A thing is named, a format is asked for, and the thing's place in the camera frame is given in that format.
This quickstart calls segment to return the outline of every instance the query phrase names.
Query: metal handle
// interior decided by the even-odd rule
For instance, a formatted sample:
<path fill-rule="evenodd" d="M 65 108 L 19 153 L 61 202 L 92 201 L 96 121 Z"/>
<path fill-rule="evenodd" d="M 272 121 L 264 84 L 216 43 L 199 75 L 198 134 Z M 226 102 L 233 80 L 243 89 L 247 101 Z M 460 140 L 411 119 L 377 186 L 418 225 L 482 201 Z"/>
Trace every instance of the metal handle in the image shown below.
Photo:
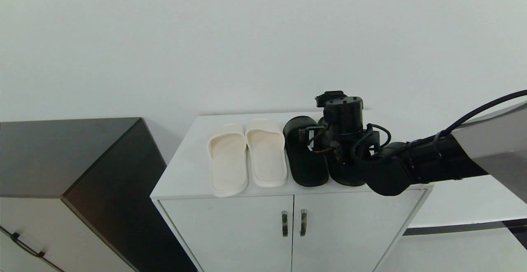
<path fill-rule="evenodd" d="M 36 257 L 36 258 L 39 258 L 41 261 L 43 261 L 44 263 L 46 263 L 47 265 L 49 265 L 50 267 L 54 268 L 55 270 L 57 270 L 58 272 L 64 272 L 64 270 L 61 270 L 61 268 L 55 266 L 55 264 L 51 263 L 50 261 L 48 261 L 44 256 L 46 255 L 45 252 L 43 251 L 40 251 L 40 252 L 36 252 L 34 250 L 32 250 L 32 248 L 30 248 L 29 246 L 27 246 L 24 242 L 21 242 L 19 240 L 19 237 L 20 237 L 20 234 L 19 233 L 9 233 L 6 229 L 4 229 L 2 226 L 0 226 L 0 232 L 1 233 L 4 233 L 6 236 L 8 236 L 9 238 L 11 238 L 11 240 L 13 242 L 15 242 L 16 245 L 18 245 L 21 249 L 23 249 L 24 251 L 26 251 L 28 254 Z"/>
<path fill-rule="evenodd" d="M 305 236 L 305 228 L 307 227 L 307 211 L 302 209 L 301 214 L 301 226 L 300 226 L 300 236 Z"/>
<path fill-rule="evenodd" d="M 282 211 L 282 236 L 287 237 L 287 212 Z"/>

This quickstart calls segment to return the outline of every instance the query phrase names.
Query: white countertop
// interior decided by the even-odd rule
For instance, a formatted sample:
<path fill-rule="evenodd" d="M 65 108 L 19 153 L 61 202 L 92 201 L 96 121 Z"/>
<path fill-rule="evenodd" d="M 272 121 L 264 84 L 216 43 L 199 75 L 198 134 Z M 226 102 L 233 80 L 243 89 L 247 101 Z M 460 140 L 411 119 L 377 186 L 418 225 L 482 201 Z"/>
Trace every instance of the white countertop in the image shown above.
<path fill-rule="evenodd" d="M 318 121 L 322 117 L 322 111 L 198 116 L 152 191 L 151 198 L 153 200 L 213 198 L 207 140 L 214 129 L 229 123 L 245 124 L 253 118 L 268 118 L 283 127 L 288 120 L 300 115 L 310 116 Z M 366 110 L 363 112 L 363 117 L 365 123 L 375 123 L 388 128 L 393 136 L 392 141 L 411 141 L 430 134 L 419 133 L 422 128 L 418 123 L 409 123 L 396 115 L 376 114 Z M 381 133 L 381 142 L 384 141 L 383 137 L 385 136 Z M 237 197 L 371 191 L 365 185 L 343 186 L 331 178 L 322 186 L 306 188 L 296 184 L 290 172 L 284 186 L 260 188 L 252 182 L 250 170 L 249 166 L 249 185 Z M 413 185 L 411 189 L 427 187 L 427 185 Z M 517 218 L 527 218 L 527 205 L 493 177 L 483 176 L 435 183 L 434 190 L 410 227 L 483 223 Z"/>

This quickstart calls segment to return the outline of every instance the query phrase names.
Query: white wall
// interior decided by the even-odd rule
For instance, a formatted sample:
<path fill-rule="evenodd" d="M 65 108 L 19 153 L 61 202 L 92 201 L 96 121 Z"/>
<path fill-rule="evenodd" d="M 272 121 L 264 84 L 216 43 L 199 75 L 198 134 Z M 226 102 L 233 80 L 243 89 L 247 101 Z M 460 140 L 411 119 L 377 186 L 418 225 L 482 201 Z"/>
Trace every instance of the white wall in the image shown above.
<path fill-rule="evenodd" d="M 527 0 L 0 0 L 0 121 L 143 116 L 169 160 L 198 114 L 342 89 L 424 137 L 527 86 L 526 28 Z"/>

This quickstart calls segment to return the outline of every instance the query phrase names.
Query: black cable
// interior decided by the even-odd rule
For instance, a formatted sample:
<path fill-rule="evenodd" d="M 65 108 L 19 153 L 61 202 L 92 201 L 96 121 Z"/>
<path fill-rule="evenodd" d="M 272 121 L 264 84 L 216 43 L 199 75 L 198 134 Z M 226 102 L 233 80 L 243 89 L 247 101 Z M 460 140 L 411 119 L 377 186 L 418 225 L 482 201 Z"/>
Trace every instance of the black cable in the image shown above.
<path fill-rule="evenodd" d="M 373 128 L 377 128 L 377 129 L 383 130 L 384 133 L 386 133 L 386 136 L 388 137 L 388 139 L 386 139 L 386 141 L 382 144 L 382 146 L 379 146 L 379 149 L 384 148 L 392 140 L 392 134 L 388 131 L 388 129 L 386 129 L 386 128 L 382 127 L 382 126 L 379 126 L 377 124 L 371 124 L 371 126 Z"/>
<path fill-rule="evenodd" d="M 495 107 L 496 105 L 499 105 L 505 101 L 509 101 L 511 99 L 515 99 L 515 98 L 518 98 L 518 97 L 521 97 L 521 96 L 526 96 L 527 95 L 527 90 L 522 90 L 522 91 L 518 91 L 518 92 L 514 92 L 514 93 L 511 93 L 509 95 L 505 95 L 505 96 L 502 96 L 498 99 L 495 99 L 489 103 L 486 103 L 485 105 L 482 105 L 480 107 L 478 107 L 477 109 L 474 109 L 473 111 L 465 114 L 465 116 L 462 116 L 461 118 L 459 118 L 459 120 L 455 121 L 452 125 L 448 126 L 448 128 L 446 128 L 445 130 L 443 130 L 443 133 L 441 136 L 447 136 L 449 135 L 450 133 L 452 133 L 452 131 L 454 131 L 454 129 L 456 129 L 457 127 L 459 127 L 459 125 L 463 124 L 464 122 L 467 122 L 468 120 L 470 120 L 472 117 L 478 115 L 479 113 L 491 108 L 491 107 Z"/>
<path fill-rule="evenodd" d="M 509 101 L 511 99 L 515 99 L 515 98 L 526 96 L 526 95 L 527 95 L 527 90 L 522 90 L 522 91 L 511 93 L 509 95 L 502 96 L 502 97 L 500 97 L 498 99 L 495 99 L 495 100 L 493 100 L 493 101 L 491 101 L 489 103 L 486 103 L 485 105 L 482 105 L 482 106 L 478 107 L 477 109 L 474 109 L 473 111 L 465 114 L 465 116 L 459 118 L 459 120 L 455 121 L 452 125 L 448 126 L 448 128 L 446 128 L 445 130 L 441 131 L 440 134 L 439 134 L 439 137 L 444 137 L 444 136 L 449 135 L 450 133 L 452 133 L 452 131 L 454 131 L 461 124 L 463 124 L 464 122 L 466 122 L 470 118 L 478 115 L 479 113 L 481 113 L 481 112 L 483 112 L 483 111 L 485 111 L 487 109 L 490 109 L 491 107 L 495 107 L 496 105 L 499 105 L 499 104 L 504 103 L 506 101 Z M 358 158 L 358 156 L 354 156 L 354 153 L 352 153 L 352 158 L 355 161 L 362 162 L 362 163 L 368 163 L 368 164 L 371 164 L 371 165 L 383 163 L 384 161 L 386 161 L 386 160 L 388 160 L 390 158 L 393 158 L 394 156 L 397 156 L 397 155 L 401 154 L 402 152 L 405 152 L 405 151 L 407 151 L 407 150 L 409 150 L 411 148 L 414 148 L 416 146 L 420 146 L 422 144 L 429 143 L 429 142 L 433 141 L 435 139 L 435 136 L 436 135 L 432 135 L 432 136 L 426 137 L 424 139 L 418 139 L 416 141 L 413 141 L 413 142 L 407 144 L 406 146 L 402 146 L 402 147 L 400 147 L 400 148 L 398 148 L 396 150 L 393 150 L 391 153 L 386 154 L 384 157 L 382 157 L 380 159 L 377 159 L 377 160 L 373 160 L 373 161 L 362 160 L 362 159 Z"/>
<path fill-rule="evenodd" d="M 361 159 L 357 154 L 355 153 L 355 150 L 357 149 L 357 146 L 364 141 L 364 139 L 367 139 L 371 134 L 373 133 L 373 127 L 371 124 L 366 125 L 366 131 L 365 133 L 359 138 L 350 148 L 350 155 L 353 161 L 358 163 L 365 162 L 363 159 Z"/>

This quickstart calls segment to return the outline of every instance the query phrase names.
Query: black cabinet top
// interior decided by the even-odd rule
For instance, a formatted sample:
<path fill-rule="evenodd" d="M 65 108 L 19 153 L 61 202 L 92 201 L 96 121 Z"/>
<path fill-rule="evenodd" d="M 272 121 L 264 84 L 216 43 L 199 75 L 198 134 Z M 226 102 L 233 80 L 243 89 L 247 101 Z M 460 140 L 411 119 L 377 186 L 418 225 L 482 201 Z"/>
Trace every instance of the black cabinet top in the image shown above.
<path fill-rule="evenodd" d="M 61 197 L 140 118 L 0 124 L 0 197 Z"/>

